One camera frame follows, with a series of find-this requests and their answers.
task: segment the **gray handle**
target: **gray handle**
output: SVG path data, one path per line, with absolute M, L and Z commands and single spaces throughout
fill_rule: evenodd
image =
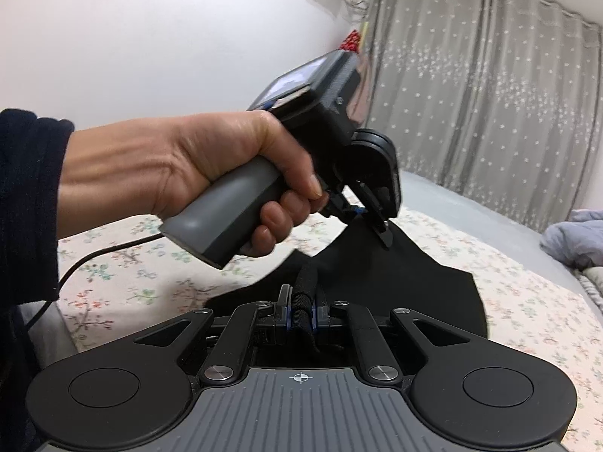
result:
M 222 269 L 259 226 L 262 206 L 279 200 L 284 191 L 285 180 L 276 167 L 255 157 L 221 176 L 159 229 L 192 255 Z

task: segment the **display screen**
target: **display screen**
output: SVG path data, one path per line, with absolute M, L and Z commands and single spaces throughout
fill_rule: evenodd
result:
M 286 93 L 290 90 L 295 90 L 298 87 L 305 85 L 310 81 L 314 72 L 322 66 L 322 64 L 327 59 L 326 56 L 319 58 L 317 60 L 311 61 L 308 64 L 293 70 L 290 73 L 280 77 L 272 86 L 268 89 L 268 91 L 264 94 L 264 96 L 256 103 L 263 104 L 266 101 L 269 101 L 283 93 Z

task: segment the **triangular cutout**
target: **triangular cutout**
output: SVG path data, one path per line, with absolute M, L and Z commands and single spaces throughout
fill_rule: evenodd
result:
M 151 345 L 152 347 L 167 347 L 168 345 L 171 345 L 174 340 L 176 340 L 180 333 L 182 333 L 190 323 L 190 321 L 183 319 L 182 321 L 176 322 L 170 326 L 153 331 L 153 333 L 135 340 L 135 343 Z
M 433 323 L 417 319 L 414 322 L 415 326 L 425 335 L 436 347 L 448 347 L 449 345 L 466 344 L 469 339 L 460 335 L 444 330 Z

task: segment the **sleeve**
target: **sleeve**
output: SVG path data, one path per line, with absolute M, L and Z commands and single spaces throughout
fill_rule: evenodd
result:
M 0 310 L 58 299 L 57 193 L 73 124 L 0 112 Z

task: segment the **sheer curtain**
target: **sheer curtain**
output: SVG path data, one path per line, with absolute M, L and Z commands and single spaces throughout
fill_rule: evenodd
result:
M 580 202 L 601 29 L 543 0 L 373 0 L 367 126 L 400 166 L 541 231 Z

